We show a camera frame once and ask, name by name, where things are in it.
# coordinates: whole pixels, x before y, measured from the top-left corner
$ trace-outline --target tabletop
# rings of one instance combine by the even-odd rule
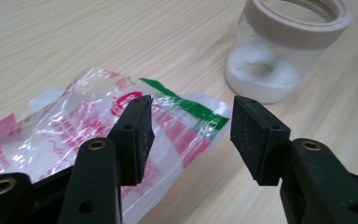
[[[0,119],[92,66],[232,105],[225,63],[245,1],[0,1]],[[358,175],[358,1],[353,21],[288,99],[266,105]],[[279,187],[258,187],[225,138],[140,223],[286,223]]]

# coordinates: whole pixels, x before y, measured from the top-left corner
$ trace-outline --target green stripe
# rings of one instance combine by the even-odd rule
[[[158,91],[164,93],[167,96],[170,96],[179,106],[181,106],[186,112],[190,113],[198,119],[202,119],[208,122],[209,126],[215,128],[216,130],[221,130],[225,124],[228,122],[228,118],[222,117],[218,114],[215,114],[208,107],[201,105],[197,102],[185,100],[173,91],[165,88],[161,83],[156,80],[140,78],[143,82],[157,89]]]

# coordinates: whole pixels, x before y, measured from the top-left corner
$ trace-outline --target wood grain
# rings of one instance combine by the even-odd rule
[[[0,1],[0,119],[100,66],[232,104],[224,67],[245,1]],[[358,174],[358,1],[351,26],[289,99],[267,105],[292,139],[324,142]],[[141,223],[285,223],[226,138],[197,159]]]

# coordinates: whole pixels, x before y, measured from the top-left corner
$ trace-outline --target plastic bag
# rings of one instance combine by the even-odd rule
[[[73,165],[83,142],[107,136],[127,103],[147,94],[156,138],[142,184],[121,188],[124,223],[138,222],[228,129],[231,106],[200,94],[185,100],[155,80],[91,68],[57,102],[0,135],[0,174],[26,173],[36,182]]]

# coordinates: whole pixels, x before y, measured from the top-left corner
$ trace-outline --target clear plastic jar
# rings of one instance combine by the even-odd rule
[[[325,21],[314,22],[282,14],[272,0],[248,0],[227,59],[229,86],[262,104],[279,102],[292,93],[351,21],[340,0],[325,2],[328,5],[288,3],[311,9]]]

